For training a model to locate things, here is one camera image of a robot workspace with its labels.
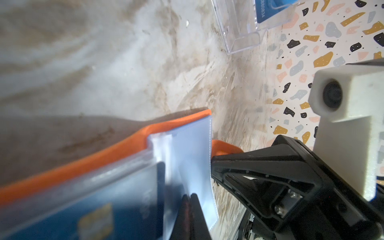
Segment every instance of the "blue credit card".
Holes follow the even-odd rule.
[[[298,0],[255,0],[256,20],[258,23],[262,23],[297,1]]]
[[[164,188],[165,165],[160,162],[21,225],[5,239],[158,239]]]

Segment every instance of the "marble-patterned surface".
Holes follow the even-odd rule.
[[[313,148],[320,121],[308,96],[317,70],[382,57],[384,4],[371,1],[308,1],[283,25],[277,77],[268,126],[268,145],[277,134]],[[384,175],[384,160],[378,175]]]
[[[228,56],[207,0],[6,0],[0,11],[0,185],[201,108],[215,138],[266,145],[281,28]],[[212,236],[226,239],[241,207],[214,192]]]

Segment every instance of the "acrylic box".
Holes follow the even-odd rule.
[[[259,45],[265,32],[289,22],[300,0],[212,0],[228,54]]]

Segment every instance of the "orange rubber edge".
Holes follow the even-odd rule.
[[[212,157],[242,152],[244,151],[235,145],[220,140],[212,140]]]
[[[207,109],[183,118],[170,120],[146,126],[126,139],[95,154],[52,169],[50,171],[32,176],[0,188],[0,205],[9,204],[15,200],[25,198],[34,193],[61,184],[64,181],[81,176],[112,162],[138,153],[147,148],[147,138],[150,134],[167,132],[199,119],[212,115]]]

